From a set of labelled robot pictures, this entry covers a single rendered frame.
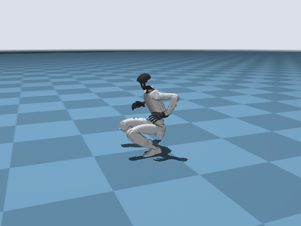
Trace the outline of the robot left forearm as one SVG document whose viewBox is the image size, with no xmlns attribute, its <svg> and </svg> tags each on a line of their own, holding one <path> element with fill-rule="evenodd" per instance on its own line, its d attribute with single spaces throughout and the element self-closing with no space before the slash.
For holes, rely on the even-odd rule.
<svg viewBox="0 0 301 226">
<path fill-rule="evenodd" d="M 172 96 L 170 104 L 169 104 L 169 107 L 164 112 L 166 116 L 167 115 L 171 115 L 173 113 L 174 108 L 177 106 L 176 102 L 177 102 L 177 97 L 176 96 Z"/>
</svg>

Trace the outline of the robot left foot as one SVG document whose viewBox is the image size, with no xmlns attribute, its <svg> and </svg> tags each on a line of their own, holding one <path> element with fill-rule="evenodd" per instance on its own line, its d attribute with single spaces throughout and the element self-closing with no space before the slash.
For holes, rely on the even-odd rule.
<svg viewBox="0 0 301 226">
<path fill-rule="evenodd" d="M 157 147 L 157 150 L 150 149 L 148 152 L 146 152 L 145 154 L 143 154 L 143 157 L 153 156 L 153 155 L 158 154 L 158 153 L 162 153 L 162 150 L 161 150 L 160 147 Z"/>
</svg>

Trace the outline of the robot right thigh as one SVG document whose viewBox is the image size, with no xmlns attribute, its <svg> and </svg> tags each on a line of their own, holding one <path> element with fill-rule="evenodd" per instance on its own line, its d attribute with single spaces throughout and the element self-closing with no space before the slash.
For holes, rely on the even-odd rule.
<svg viewBox="0 0 301 226">
<path fill-rule="evenodd" d="M 146 119 L 146 118 L 129 118 L 129 119 L 121 121 L 119 127 L 122 130 L 127 130 L 129 125 L 135 127 L 135 126 L 142 125 L 142 124 L 152 124 L 153 122 L 154 121 L 151 122 L 151 120 Z"/>
</svg>

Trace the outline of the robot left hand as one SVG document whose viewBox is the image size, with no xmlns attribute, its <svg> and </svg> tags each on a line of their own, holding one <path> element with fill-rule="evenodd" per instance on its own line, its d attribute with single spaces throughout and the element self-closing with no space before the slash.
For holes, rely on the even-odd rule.
<svg viewBox="0 0 301 226">
<path fill-rule="evenodd" d="M 156 122 L 156 121 L 158 121 L 158 120 L 161 120 L 162 118 L 166 118 L 166 117 L 169 116 L 169 115 L 166 116 L 164 112 L 162 112 L 162 113 L 160 113 L 160 112 L 159 112 L 159 113 L 158 113 L 158 112 L 152 112 L 151 114 L 152 114 L 152 115 L 149 116 L 149 118 L 150 118 L 151 116 L 153 116 L 153 117 L 150 118 L 150 119 L 153 118 L 153 119 L 151 120 L 151 122 L 152 122 L 153 120 L 155 120 L 155 119 L 156 119 L 156 120 L 155 120 L 154 122 Z M 155 117 L 155 118 L 154 118 L 154 117 Z M 150 120 L 150 119 L 149 119 L 149 120 Z M 154 123 L 154 122 L 153 122 L 153 123 Z M 153 124 L 153 123 L 152 123 L 152 124 Z"/>
</svg>

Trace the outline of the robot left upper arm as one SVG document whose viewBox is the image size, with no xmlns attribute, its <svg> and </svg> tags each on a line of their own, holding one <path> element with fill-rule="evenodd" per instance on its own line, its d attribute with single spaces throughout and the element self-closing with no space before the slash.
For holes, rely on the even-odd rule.
<svg viewBox="0 0 301 226">
<path fill-rule="evenodd" d="M 177 102 L 179 101 L 179 96 L 177 94 L 174 93 L 160 93 L 160 92 L 155 92 L 152 94 L 152 99 L 156 100 L 156 101 L 161 101 L 161 100 L 169 100 L 171 99 L 172 96 L 176 96 L 177 97 Z"/>
</svg>

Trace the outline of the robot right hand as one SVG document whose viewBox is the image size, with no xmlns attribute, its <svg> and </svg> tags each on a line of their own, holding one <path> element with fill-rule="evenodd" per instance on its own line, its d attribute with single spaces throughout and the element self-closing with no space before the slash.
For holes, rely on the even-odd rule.
<svg viewBox="0 0 301 226">
<path fill-rule="evenodd" d="M 141 106 L 145 107 L 144 104 L 145 104 L 145 101 L 143 101 L 143 102 L 136 101 L 135 103 L 132 104 L 132 110 L 134 110 L 135 108 L 139 108 Z"/>
</svg>

